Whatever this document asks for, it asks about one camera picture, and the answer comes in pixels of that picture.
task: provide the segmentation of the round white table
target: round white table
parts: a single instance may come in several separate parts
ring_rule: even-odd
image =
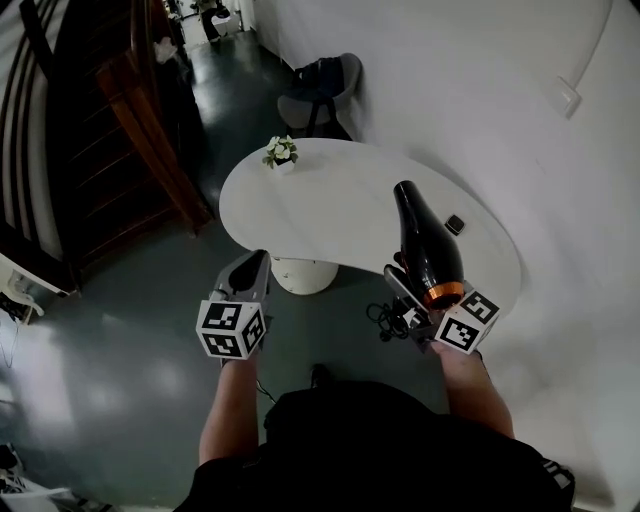
[[[220,217],[238,244],[276,258],[382,274],[400,250],[393,187],[412,180],[443,223],[454,214],[466,223],[455,237],[465,279],[500,306],[501,316],[513,309],[521,281],[516,249],[464,190],[424,165],[374,146],[332,139],[297,139],[296,145],[299,160],[291,174],[278,176],[262,164],[260,149],[225,181]]]

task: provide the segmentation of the table pedestal base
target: table pedestal base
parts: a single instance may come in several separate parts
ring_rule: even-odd
[[[271,271],[285,290],[295,295],[312,295],[327,288],[340,265],[313,260],[271,258]]]

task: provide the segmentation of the gray floor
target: gray floor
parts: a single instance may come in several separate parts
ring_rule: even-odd
[[[208,141],[195,178],[215,204],[235,164],[282,133],[275,98],[290,72],[250,34],[192,58]],[[198,306],[242,253],[220,222],[195,240],[169,229],[21,328],[13,367],[0,362],[0,428],[34,480],[115,504],[184,498],[219,371],[194,332]],[[408,342],[380,342],[365,317],[369,302],[389,298],[381,277],[346,268],[311,297],[274,282],[263,385],[276,397],[305,387],[311,364],[324,362],[339,378],[386,382],[444,410],[438,363]],[[2,343],[8,351],[6,333]],[[261,418],[269,406],[260,396]]]

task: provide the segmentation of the black shirt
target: black shirt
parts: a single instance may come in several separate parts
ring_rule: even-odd
[[[530,446],[383,384],[284,395],[249,459],[203,464],[179,512],[256,506],[569,511],[573,477]]]

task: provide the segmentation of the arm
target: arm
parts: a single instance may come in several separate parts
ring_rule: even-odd
[[[257,357],[229,361],[220,371],[218,390],[200,437],[200,464],[251,455],[258,448]]]
[[[511,413],[493,386],[480,355],[467,356],[442,343],[432,343],[440,356],[451,414],[481,423],[515,439]]]

